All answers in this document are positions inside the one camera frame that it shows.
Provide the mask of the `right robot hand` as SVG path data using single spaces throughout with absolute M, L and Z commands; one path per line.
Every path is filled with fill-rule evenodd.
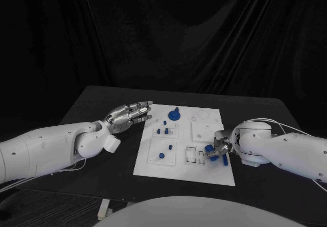
M 233 151 L 231 130 L 220 130 L 214 134 L 214 144 L 205 147 L 208 158 L 221 157 Z

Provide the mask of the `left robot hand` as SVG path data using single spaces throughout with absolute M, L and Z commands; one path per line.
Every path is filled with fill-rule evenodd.
M 112 110 L 103 120 L 112 134 L 123 133 L 130 129 L 132 125 L 142 123 L 152 118 L 152 115 L 148 115 L 152 110 L 152 105 L 153 101 L 145 101 L 123 105 Z

